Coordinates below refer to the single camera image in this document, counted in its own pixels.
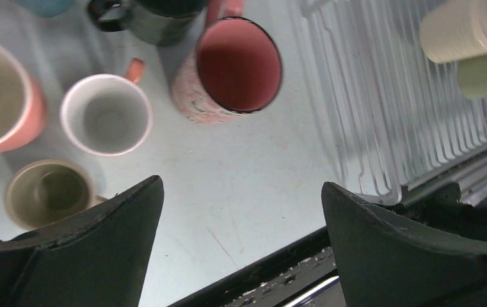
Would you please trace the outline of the beige mug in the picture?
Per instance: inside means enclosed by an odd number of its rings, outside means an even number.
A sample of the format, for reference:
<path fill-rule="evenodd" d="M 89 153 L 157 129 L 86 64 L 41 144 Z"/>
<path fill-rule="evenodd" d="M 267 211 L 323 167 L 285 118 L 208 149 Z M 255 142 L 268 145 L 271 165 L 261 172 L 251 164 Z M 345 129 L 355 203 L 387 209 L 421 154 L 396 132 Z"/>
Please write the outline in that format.
<path fill-rule="evenodd" d="M 25 230 L 56 223 L 106 200 L 97 195 L 91 177 L 80 165 L 59 159 L 24 166 L 4 193 L 8 217 Z"/>

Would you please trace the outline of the small pink cup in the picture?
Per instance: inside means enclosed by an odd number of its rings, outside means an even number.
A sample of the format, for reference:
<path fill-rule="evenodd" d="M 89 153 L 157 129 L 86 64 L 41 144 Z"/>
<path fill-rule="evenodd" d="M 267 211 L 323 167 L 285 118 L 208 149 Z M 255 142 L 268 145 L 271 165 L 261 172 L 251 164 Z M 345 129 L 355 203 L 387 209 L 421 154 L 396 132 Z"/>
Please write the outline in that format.
<path fill-rule="evenodd" d="M 61 127 L 80 150 L 116 157 L 139 147 L 153 126 L 153 110 L 138 86 L 145 62 L 131 59 L 126 74 L 95 74 L 76 82 L 60 104 Z"/>

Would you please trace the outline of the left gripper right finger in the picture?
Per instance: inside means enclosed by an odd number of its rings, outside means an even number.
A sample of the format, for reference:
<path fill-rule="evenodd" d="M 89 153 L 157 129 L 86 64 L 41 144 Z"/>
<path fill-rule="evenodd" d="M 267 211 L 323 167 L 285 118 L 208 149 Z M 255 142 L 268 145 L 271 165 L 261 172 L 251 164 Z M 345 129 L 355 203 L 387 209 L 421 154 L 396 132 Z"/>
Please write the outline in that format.
<path fill-rule="evenodd" d="M 321 199 L 348 306 L 487 306 L 487 242 L 418 223 L 332 182 Z"/>

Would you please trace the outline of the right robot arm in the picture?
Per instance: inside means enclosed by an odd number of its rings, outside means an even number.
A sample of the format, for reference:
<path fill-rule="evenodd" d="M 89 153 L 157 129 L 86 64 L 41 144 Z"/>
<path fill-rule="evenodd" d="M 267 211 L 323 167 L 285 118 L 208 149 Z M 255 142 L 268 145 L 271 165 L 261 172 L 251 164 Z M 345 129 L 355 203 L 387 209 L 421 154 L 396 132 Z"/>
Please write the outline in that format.
<path fill-rule="evenodd" d="M 487 197 L 476 206 L 461 201 L 458 184 L 449 183 L 412 205 L 391 211 L 443 232 L 487 242 Z"/>

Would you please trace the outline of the light blue mug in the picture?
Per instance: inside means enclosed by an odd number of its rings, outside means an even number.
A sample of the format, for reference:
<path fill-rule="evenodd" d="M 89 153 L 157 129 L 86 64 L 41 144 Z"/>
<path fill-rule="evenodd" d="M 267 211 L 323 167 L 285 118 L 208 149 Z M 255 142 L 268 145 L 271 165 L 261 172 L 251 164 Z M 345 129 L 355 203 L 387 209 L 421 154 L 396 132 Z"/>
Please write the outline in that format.
<path fill-rule="evenodd" d="M 74 0 L 16 0 L 16 3 L 34 15 L 43 18 L 55 17 L 68 11 Z"/>

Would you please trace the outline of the pink patterned mug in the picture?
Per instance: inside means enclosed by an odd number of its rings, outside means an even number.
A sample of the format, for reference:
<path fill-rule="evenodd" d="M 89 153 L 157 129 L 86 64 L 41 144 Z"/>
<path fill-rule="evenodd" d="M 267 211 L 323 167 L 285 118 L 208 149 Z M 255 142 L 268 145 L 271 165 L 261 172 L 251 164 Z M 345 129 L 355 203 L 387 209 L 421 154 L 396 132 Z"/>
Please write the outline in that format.
<path fill-rule="evenodd" d="M 175 107 L 189 120 L 223 123 L 267 108 L 283 81 L 271 35 L 243 17 L 244 1 L 209 1 L 203 33 L 171 85 Z"/>

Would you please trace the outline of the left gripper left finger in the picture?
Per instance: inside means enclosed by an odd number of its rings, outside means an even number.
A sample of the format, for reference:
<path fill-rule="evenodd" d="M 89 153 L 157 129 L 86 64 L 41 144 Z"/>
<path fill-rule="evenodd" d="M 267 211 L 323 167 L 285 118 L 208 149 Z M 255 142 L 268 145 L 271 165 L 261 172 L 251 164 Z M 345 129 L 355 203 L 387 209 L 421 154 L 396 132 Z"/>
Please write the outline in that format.
<path fill-rule="evenodd" d="M 0 306 L 137 306 L 164 202 L 154 175 L 90 209 L 0 240 Z"/>

